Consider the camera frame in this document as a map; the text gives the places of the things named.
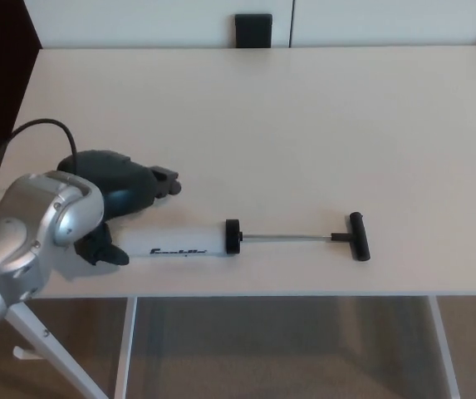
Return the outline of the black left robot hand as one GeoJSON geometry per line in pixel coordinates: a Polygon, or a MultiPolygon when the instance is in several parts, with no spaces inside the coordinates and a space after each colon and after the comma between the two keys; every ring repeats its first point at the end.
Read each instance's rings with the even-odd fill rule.
{"type": "Polygon", "coordinates": [[[136,214],[156,200],[182,190],[179,174],[162,166],[144,166],[112,150],[85,150],[63,159],[56,168],[90,181],[101,191],[101,223],[75,243],[76,253],[87,263],[127,265],[129,255],[113,244],[107,222],[136,214]]]}

